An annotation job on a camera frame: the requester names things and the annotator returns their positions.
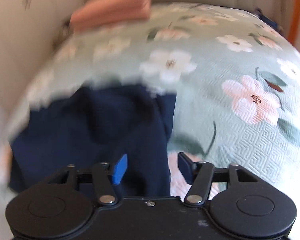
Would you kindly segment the navy blue striped hoodie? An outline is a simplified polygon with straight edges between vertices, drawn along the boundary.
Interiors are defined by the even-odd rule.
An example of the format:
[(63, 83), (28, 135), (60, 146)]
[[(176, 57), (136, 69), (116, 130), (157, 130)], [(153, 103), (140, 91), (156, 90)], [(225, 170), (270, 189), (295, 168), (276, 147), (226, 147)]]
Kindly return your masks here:
[(170, 195), (167, 143), (176, 95), (143, 85), (80, 88), (69, 98), (30, 111), (12, 141), (9, 187), (22, 192), (69, 164), (89, 168), (127, 156), (120, 189), (126, 196)]

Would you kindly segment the floral green bedspread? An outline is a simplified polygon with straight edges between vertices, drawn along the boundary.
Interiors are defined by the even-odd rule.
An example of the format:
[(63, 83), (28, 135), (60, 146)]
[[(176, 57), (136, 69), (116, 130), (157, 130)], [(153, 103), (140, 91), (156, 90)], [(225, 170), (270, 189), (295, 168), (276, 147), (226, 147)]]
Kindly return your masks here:
[[(80, 88), (176, 95), (170, 195), (122, 194), (112, 163), (9, 187), (30, 111)], [(188, 184), (178, 153), (197, 164)], [(0, 239), (300, 239), (300, 53), (256, 16), (155, 4), (149, 20), (71, 33), (27, 84), (0, 137)]]

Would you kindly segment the folded pink quilt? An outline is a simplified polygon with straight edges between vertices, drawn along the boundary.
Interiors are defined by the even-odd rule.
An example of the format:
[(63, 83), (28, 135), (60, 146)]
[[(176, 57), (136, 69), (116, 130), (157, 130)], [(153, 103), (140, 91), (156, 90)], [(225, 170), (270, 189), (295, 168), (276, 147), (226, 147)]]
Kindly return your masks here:
[(147, 20), (152, 0), (90, 0), (72, 13), (70, 28), (84, 31), (107, 24)]

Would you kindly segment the blue item beside headboard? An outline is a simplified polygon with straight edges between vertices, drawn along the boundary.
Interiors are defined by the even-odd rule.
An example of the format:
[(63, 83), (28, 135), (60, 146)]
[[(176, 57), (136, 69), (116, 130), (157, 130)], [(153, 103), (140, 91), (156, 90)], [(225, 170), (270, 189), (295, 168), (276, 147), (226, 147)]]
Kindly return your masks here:
[(274, 20), (268, 18), (265, 16), (260, 8), (256, 8), (254, 10), (254, 15), (256, 15), (260, 20), (262, 20), (264, 23), (269, 25), (271, 28), (273, 28), (275, 31), (277, 31), (279, 34), (283, 33), (283, 28), (281, 25), (279, 25)]

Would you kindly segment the white built-in wardrobe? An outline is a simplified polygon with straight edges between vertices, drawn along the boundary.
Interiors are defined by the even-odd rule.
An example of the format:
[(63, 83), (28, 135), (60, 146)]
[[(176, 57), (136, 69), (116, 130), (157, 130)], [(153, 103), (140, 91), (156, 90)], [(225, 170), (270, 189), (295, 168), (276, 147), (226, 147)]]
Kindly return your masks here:
[(0, 106), (9, 113), (82, 0), (0, 0)]

